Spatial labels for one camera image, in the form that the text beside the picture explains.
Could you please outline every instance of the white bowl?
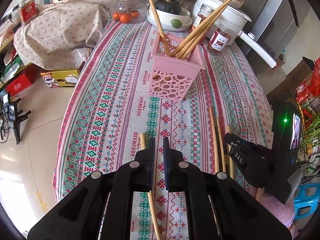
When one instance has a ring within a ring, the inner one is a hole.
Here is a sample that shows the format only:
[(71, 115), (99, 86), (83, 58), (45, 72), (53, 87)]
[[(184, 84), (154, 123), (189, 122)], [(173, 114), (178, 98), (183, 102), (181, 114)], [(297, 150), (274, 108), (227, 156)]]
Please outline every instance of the white bowl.
[[(153, 26), (157, 27), (156, 21), (155, 21), (154, 19), (152, 19), (148, 13), (147, 13), (147, 19), (148, 19), (148, 21), (149, 21)], [(166, 31), (183, 32), (183, 31), (185, 31), (186, 29), (188, 29), (188, 28), (191, 27), (191, 25), (192, 25), (192, 19), (191, 19), (191, 18), (190, 18), (189, 22), (190, 22), (190, 23), (189, 23), (188, 25), (186, 25), (186, 26), (181, 26), (181, 27), (178, 28), (178, 29), (172, 27), (172, 24), (166, 24), (166, 23), (162, 23), (162, 22), (161, 22), (161, 26), (162, 26), (162, 29), (164, 29), (164, 30), (166, 30)]]
[[(177, 19), (182, 23), (182, 25), (185, 25), (188, 23), (189, 18), (190, 18), (190, 12), (188, 10), (186, 10), (185, 8), (181, 8), (181, 13), (179, 15), (163, 12), (160, 10), (156, 10), (156, 11), (159, 16), (160, 22), (164, 22), (167, 24), (170, 24), (171, 20)], [(150, 14), (151, 18), (154, 19), (151, 7), (149, 7), (149, 14)]]

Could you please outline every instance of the pink plastic basket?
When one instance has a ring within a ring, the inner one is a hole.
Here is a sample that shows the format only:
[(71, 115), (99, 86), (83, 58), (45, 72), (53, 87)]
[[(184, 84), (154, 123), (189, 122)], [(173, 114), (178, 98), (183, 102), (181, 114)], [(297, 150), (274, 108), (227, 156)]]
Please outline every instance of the pink plastic basket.
[[(166, 37), (170, 52), (173, 52), (184, 40), (167, 34)], [(205, 69), (200, 47), (197, 45), (185, 60), (181, 60), (167, 57), (163, 44), (159, 42), (159, 39), (160, 34), (158, 33), (151, 53), (153, 65), (148, 95), (181, 101), (200, 69)]]

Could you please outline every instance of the chopstick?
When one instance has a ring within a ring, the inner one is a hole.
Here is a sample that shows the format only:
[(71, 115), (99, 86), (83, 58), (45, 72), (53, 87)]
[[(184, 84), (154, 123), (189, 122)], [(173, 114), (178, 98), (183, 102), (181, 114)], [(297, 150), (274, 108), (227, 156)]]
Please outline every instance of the chopstick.
[(202, 37), (210, 30), (211, 26), (215, 23), (215, 21), (220, 17), (220, 15), (223, 13), (223, 11), (228, 7), (226, 5), (222, 10), (211, 20), (211, 22), (207, 23), (207, 25), (202, 28), (202, 32), (198, 37), (194, 37), (191, 41), (189, 41), (183, 48), (182, 50), (178, 53), (176, 58), (180, 58), (184, 60), (189, 53), (196, 47), (196, 45), (199, 43), (199, 41), (202, 39)]
[(211, 129), (212, 129), (212, 142), (213, 142), (213, 151), (214, 151), (214, 172), (217, 173), (219, 170), (219, 153), (218, 153), (218, 143), (217, 143), (217, 134), (215, 129), (215, 122), (213, 117), (212, 107), (209, 107), (210, 119), (211, 119)]
[[(227, 126), (226, 130), (227, 130), (227, 133), (231, 134), (231, 126)], [(227, 144), (227, 147), (228, 147), (228, 153), (229, 153), (231, 150), (231, 145)], [(233, 160), (231, 159), (230, 156), (229, 156), (229, 174), (232, 179), (235, 179), (235, 164), (233, 163)]]
[[(147, 148), (146, 147), (146, 138), (145, 138), (144, 133), (140, 134), (140, 144), (141, 144), (141, 150), (144, 150)], [(161, 240), (161, 233), (159, 230), (158, 220), (157, 220), (157, 216), (156, 216), (156, 209), (155, 209), (153, 199), (154, 199), (154, 197), (153, 197), (152, 191), (148, 192), (148, 201), (149, 201), (149, 206), (150, 206), (153, 228), (155, 229), (157, 240)]]
[(220, 153), (221, 153), (221, 159), (222, 159), (222, 171), (227, 172), (219, 117), (217, 117), (217, 126), (218, 126), (218, 135), (219, 135), (219, 143), (220, 143)]
[(215, 9), (203, 22), (201, 22), (197, 28), (195, 28), (184, 40), (181, 42), (176, 49), (171, 53), (171, 57), (175, 57), (178, 52), (194, 37), (201, 33), (201, 29), (206, 26), (211, 20), (232, 0), (226, 0), (222, 5)]
[(157, 11), (156, 11), (155, 4), (153, 3), (153, 0), (149, 0), (149, 3), (150, 3), (150, 7), (151, 7), (151, 9), (152, 9), (152, 12), (153, 12), (153, 16), (155, 17), (155, 20), (156, 20), (156, 23), (157, 23), (157, 27), (158, 27), (158, 29), (159, 29), (160, 36), (161, 36), (161, 38), (162, 38), (162, 43), (163, 43), (163, 46), (164, 46), (164, 51), (165, 51), (165, 53), (166, 53), (166, 55), (167, 55), (168, 57), (171, 57), (171, 55), (170, 55), (170, 50), (169, 50), (169, 46), (168, 46), (166, 37), (165, 37), (164, 32), (163, 32), (163, 29), (162, 29), (162, 25), (161, 25), (161, 22), (160, 22), (158, 13), (157, 13)]

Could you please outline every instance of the metal rivet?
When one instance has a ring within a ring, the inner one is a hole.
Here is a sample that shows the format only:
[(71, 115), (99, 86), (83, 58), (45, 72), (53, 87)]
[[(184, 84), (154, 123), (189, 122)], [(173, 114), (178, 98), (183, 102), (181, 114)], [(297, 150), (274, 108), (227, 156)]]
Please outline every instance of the metal rivet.
[(140, 165), (140, 163), (138, 163), (138, 162), (136, 162), (136, 161), (133, 161), (133, 162), (130, 162), (129, 165), (130, 165), (131, 168), (138, 168), (139, 165)]
[(187, 167), (189, 167), (189, 164), (187, 162), (179, 162), (179, 167), (180, 168), (187, 168)]
[(91, 178), (93, 179), (98, 179), (101, 177), (101, 172), (99, 171), (94, 171), (93, 173), (91, 173)]
[(219, 173), (217, 174), (217, 177), (218, 177), (218, 179), (226, 179), (228, 176), (227, 176), (227, 174), (224, 173), (224, 172), (219, 172)]

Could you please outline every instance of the blue plastic stool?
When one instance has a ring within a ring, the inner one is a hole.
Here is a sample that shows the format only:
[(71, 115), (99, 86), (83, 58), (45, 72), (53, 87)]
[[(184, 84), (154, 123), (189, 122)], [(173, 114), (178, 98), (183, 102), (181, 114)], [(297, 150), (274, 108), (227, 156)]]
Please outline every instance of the blue plastic stool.
[[(311, 187), (315, 187), (316, 192), (311, 196), (306, 196), (306, 189)], [(318, 207), (318, 200), (320, 198), (320, 183), (300, 185), (298, 186), (298, 188), (300, 189), (300, 191), (298, 195), (294, 198), (294, 209), (296, 212), (296, 216), (294, 218), (295, 220), (312, 215)], [(299, 209), (306, 207), (310, 207), (310, 211), (306, 214), (298, 215)]]

